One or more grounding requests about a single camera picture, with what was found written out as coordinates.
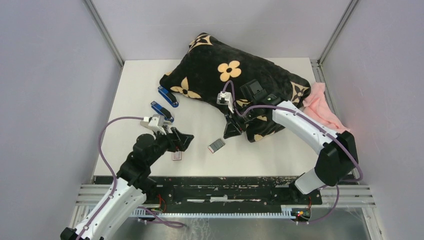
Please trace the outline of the red white staple box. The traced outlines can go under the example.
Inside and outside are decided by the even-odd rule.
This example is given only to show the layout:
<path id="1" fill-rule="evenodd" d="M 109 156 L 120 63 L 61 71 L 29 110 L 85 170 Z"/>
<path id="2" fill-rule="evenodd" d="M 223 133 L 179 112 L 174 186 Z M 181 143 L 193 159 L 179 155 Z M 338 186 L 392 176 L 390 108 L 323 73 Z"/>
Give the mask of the red white staple box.
<path id="1" fill-rule="evenodd" d="M 182 151 L 176 151 L 172 153 L 172 161 L 181 161 L 182 160 Z"/>

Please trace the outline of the box of staples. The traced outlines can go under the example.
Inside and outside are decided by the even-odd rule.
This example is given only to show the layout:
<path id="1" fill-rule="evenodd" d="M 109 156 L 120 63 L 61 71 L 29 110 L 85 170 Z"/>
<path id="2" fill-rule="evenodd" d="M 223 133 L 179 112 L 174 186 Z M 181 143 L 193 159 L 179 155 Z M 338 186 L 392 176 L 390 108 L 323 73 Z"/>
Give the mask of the box of staples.
<path id="1" fill-rule="evenodd" d="M 220 150 L 221 148 L 223 148 L 226 145 L 226 143 L 224 142 L 223 139 L 218 138 L 217 140 L 215 140 L 214 142 L 212 142 L 211 144 L 209 144 L 207 146 L 208 150 L 214 154 L 216 153 L 218 150 Z"/>

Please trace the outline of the grey beige stapler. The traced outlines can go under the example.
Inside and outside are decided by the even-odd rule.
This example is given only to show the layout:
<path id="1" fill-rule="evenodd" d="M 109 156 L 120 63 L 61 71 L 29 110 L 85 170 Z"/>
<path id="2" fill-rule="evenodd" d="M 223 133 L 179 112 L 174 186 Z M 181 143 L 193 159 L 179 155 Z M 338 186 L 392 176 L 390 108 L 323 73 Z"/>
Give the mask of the grey beige stapler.
<path id="1" fill-rule="evenodd" d="M 150 127 L 150 121 L 151 121 L 151 118 L 150 118 L 150 117 L 143 117 L 143 118 L 140 120 L 139 124 L 140 124 L 142 127 L 146 128 L 146 129 L 150 129 L 150 128 L 151 128 L 151 127 Z"/>

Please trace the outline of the blue stapler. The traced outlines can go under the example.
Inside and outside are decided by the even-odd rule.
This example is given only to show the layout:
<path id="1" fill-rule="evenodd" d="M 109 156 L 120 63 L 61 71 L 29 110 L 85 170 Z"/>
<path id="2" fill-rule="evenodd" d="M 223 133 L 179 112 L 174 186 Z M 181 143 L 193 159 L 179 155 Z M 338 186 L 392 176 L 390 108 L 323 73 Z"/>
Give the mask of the blue stapler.
<path id="1" fill-rule="evenodd" d="M 166 108 L 164 108 L 163 106 L 161 106 L 159 103 L 157 103 L 156 101 L 152 101 L 150 103 L 151 108 L 158 113 L 161 116 L 164 116 L 164 119 L 166 121 L 169 121 L 171 123 L 174 122 L 174 117 L 172 116 L 171 112 L 169 110 L 167 110 Z"/>
<path id="2" fill-rule="evenodd" d="M 166 88 L 160 85 L 157 88 L 157 91 L 173 108 L 177 108 L 179 106 L 179 102 L 177 98 L 171 92 L 169 92 Z"/>

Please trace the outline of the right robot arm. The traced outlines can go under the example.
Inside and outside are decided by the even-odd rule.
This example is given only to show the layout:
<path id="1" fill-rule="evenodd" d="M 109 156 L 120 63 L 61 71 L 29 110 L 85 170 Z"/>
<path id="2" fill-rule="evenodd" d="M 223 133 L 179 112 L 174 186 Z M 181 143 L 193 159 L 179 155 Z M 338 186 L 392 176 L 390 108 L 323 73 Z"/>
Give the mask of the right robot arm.
<path id="1" fill-rule="evenodd" d="M 231 80 L 228 81 L 216 98 L 217 104 L 228 108 L 224 138 L 241 135 L 254 118 L 266 116 L 297 135 L 317 154 L 315 166 L 290 184 L 288 196 L 293 203 L 302 204 L 312 191 L 334 187 L 340 181 L 346 181 L 345 177 L 353 170 L 359 173 L 356 180 L 362 179 L 355 138 L 350 132 L 338 133 L 319 124 L 302 113 L 291 101 L 284 100 L 279 92 L 268 93 L 257 80 L 241 87 L 241 92 L 249 103 L 247 106 L 237 107 L 235 91 L 227 91 L 227 87 L 233 85 Z"/>

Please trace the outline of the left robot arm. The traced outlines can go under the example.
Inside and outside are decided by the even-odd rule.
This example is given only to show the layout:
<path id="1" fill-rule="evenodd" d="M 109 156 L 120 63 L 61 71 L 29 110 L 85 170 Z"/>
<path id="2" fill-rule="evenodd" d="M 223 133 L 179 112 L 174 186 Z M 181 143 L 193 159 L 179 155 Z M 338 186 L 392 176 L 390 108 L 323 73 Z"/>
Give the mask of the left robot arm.
<path id="1" fill-rule="evenodd" d="M 114 236 L 137 207 L 156 200 L 157 183 L 149 177 L 151 166 L 166 152 L 184 152 L 193 139 L 176 127 L 167 134 L 139 135 L 106 194 L 76 227 L 65 228 L 60 239 L 107 240 Z"/>

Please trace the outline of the black pillow with beige flowers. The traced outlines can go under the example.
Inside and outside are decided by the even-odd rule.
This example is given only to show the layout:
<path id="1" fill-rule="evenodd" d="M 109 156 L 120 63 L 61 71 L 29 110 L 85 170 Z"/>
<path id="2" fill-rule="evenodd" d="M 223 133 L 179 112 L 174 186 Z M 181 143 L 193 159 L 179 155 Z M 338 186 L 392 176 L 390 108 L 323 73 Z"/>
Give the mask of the black pillow with beige flowers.
<path id="1" fill-rule="evenodd" d="M 189 44 L 179 65 L 166 73 L 159 84 L 169 92 L 205 102 L 228 115 L 228 107 L 217 103 L 219 92 L 225 86 L 228 92 L 234 88 L 235 109 L 243 112 L 260 104 L 242 91 L 252 81 L 257 81 L 267 94 L 291 101 L 298 108 L 311 93 L 311 84 L 306 79 L 272 61 L 231 47 L 206 32 Z"/>

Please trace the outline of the pink cloth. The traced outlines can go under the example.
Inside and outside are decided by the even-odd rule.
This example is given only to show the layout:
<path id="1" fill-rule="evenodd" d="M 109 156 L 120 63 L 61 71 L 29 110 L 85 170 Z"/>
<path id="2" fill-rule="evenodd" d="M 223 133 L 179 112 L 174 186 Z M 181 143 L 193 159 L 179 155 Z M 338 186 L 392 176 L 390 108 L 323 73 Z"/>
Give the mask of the pink cloth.
<path id="1" fill-rule="evenodd" d="M 331 111 L 326 101 L 325 89 L 326 85 L 322 82 L 316 82 L 311 86 L 309 96 L 302 101 L 303 112 L 313 120 L 338 133 L 349 132 L 350 129 L 345 127 Z"/>

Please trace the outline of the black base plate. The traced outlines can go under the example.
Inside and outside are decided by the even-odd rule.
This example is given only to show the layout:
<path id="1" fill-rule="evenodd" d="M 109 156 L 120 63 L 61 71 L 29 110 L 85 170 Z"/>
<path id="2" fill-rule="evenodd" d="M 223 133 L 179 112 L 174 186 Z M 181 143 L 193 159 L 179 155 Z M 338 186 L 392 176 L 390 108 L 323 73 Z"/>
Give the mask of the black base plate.
<path id="1" fill-rule="evenodd" d="M 153 176 L 145 206 L 166 214 L 267 214 L 283 207 L 331 208 L 335 196 L 295 193 L 294 176 Z"/>

